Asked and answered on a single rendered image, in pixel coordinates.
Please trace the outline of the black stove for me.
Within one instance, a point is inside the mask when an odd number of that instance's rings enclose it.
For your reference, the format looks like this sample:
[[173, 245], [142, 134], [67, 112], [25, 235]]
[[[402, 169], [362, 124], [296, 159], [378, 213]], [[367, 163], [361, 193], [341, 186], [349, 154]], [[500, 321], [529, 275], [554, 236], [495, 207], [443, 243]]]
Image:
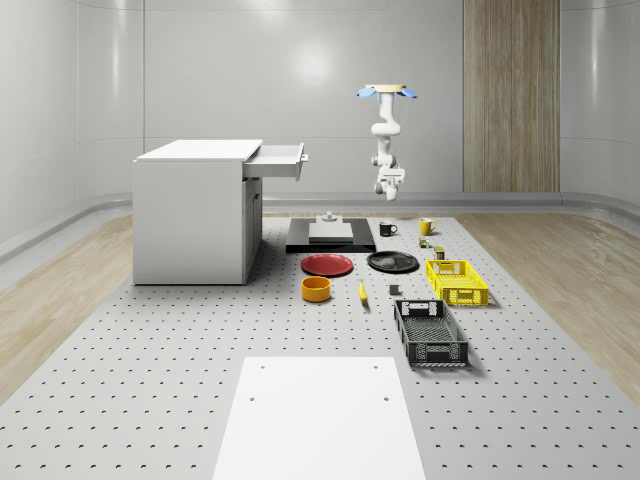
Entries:
[[325, 215], [293, 218], [286, 242], [287, 253], [373, 253], [376, 245], [365, 218]]

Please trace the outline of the white drawer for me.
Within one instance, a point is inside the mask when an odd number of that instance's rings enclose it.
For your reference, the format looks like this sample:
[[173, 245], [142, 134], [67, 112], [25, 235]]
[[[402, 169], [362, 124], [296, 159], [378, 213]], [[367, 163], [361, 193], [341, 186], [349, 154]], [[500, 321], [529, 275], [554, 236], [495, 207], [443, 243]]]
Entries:
[[257, 177], [291, 177], [299, 180], [302, 166], [308, 160], [304, 152], [304, 144], [296, 145], [261, 145], [256, 152], [244, 162], [243, 176]]

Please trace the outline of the yellow basket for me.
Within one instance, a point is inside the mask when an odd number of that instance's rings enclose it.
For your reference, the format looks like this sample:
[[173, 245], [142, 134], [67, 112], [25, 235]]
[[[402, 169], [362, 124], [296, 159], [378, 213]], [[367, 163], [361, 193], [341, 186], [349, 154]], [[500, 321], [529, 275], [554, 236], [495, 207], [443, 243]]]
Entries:
[[488, 286], [466, 260], [428, 260], [426, 276], [436, 297], [450, 305], [488, 304]]

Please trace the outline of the drone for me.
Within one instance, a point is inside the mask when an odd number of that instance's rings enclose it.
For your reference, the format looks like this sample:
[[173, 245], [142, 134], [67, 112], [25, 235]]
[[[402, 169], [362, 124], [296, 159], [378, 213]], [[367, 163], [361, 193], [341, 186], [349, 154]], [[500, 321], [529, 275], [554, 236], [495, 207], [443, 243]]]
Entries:
[[404, 84], [369, 84], [357, 91], [359, 97], [371, 97], [374, 94], [397, 94], [400, 96], [416, 98], [417, 94]]

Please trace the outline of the white cabinet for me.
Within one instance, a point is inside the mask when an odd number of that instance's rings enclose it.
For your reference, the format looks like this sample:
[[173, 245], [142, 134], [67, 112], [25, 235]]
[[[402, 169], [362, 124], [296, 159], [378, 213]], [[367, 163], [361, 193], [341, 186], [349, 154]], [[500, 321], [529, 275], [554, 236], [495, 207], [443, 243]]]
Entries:
[[134, 283], [245, 283], [253, 208], [243, 166], [261, 143], [176, 140], [134, 161]]

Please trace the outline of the red plate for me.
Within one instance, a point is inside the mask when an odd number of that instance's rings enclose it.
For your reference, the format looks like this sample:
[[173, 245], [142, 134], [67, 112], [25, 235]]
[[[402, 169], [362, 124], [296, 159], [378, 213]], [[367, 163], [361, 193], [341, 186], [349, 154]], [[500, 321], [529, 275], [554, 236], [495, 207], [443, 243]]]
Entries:
[[343, 255], [316, 254], [303, 258], [301, 268], [313, 276], [338, 277], [349, 274], [353, 263]]

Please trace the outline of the black plate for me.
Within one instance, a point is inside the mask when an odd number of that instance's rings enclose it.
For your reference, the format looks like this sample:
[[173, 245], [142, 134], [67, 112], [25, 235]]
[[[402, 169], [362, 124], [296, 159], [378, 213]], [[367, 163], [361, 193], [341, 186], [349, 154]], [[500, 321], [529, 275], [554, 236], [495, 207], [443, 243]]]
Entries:
[[418, 260], [407, 253], [378, 251], [367, 257], [368, 265], [380, 272], [391, 274], [411, 273], [419, 269]]

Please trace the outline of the white board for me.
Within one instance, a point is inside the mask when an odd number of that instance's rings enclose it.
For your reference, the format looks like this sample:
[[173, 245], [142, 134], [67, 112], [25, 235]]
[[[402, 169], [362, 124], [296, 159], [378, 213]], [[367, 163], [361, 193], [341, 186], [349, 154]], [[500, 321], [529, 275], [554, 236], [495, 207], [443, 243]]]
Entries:
[[213, 480], [425, 480], [394, 359], [246, 358]]

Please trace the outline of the yellow bowl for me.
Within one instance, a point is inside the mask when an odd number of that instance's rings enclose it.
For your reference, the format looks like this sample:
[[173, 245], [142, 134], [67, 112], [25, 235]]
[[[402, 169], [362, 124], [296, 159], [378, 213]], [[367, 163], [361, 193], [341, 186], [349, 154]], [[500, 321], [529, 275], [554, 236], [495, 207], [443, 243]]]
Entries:
[[326, 277], [310, 276], [301, 282], [302, 298], [309, 302], [320, 303], [331, 297], [331, 281]]

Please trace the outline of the dark grey basket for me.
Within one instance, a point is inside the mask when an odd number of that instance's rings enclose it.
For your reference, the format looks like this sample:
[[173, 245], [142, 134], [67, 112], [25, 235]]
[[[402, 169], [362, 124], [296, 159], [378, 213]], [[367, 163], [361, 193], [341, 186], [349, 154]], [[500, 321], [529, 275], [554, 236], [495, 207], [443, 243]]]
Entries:
[[411, 365], [464, 366], [468, 340], [442, 300], [396, 300], [395, 322]]

